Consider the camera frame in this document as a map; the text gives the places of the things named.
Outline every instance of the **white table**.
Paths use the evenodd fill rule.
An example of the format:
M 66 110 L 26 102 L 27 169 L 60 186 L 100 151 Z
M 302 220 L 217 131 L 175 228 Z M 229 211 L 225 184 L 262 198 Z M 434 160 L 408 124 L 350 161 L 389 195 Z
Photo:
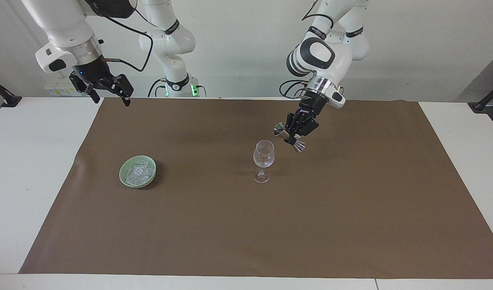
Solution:
M 493 123 L 466 104 L 420 105 L 493 231 Z M 493 280 L 18 275 L 98 109 L 89 99 L 24 98 L 0 110 L 0 289 L 493 290 Z

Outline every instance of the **brown mat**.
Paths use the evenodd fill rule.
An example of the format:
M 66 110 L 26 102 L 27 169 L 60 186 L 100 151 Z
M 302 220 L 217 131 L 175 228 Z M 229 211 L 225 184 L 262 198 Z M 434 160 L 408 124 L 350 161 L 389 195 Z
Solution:
M 493 278 L 493 234 L 417 103 L 326 107 L 302 154 L 271 135 L 296 106 L 105 99 L 20 273 Z M 128 189 L 140 154 L 160 174 Z

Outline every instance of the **wine glass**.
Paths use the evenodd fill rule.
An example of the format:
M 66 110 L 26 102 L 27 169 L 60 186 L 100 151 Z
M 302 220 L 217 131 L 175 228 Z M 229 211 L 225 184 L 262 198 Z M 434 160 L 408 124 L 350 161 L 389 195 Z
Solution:
M 273 143 L 268 140 L 261 140 L 255 145 L 254 162 L 258 166 L 254 170 L 254 180 L 258 183 L 265 183 L 270 180 L 270 172 L 267 167 L 273 164 L 276 159 L 276 152 Z

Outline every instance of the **wine glass base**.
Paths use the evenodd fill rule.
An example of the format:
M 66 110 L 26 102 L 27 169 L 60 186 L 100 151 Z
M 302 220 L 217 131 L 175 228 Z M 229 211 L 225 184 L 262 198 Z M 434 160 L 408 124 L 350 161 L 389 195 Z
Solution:
M 268 182 L 268 180 L 270 180 L 270 176 L 270 172 L 267 172 L 266 169 L 261 168 L 254 170 L 254 173 L 252 174 L 252 177 L 258 183 Z

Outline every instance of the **light green bowl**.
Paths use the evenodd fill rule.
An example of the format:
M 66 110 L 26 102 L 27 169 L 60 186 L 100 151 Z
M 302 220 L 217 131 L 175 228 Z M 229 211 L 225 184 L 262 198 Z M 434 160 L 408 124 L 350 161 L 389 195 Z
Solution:
M 143 184 L 134 185 L 134 186 L 127 184 L 125 180 L 128 170 L 134 167 L 134 163 L 136 163 L 136 161 L 142 161 L 142 160 L 148 161 L 149 163 L 153 164 L 153 175 L 151 175 L 149 180 L 147 180 Z M 121 181 L 121 183 L 130 187 L 131 189 L 140 189 L 142 187 L 149 185 L 154 180 L 156 173 L 157 173 L 157 165 L 155 164 L 155 161 L 148 156 L 140 155 L 130 158 L 121 166 L 121 169 L 119 170 L 119 180 Z

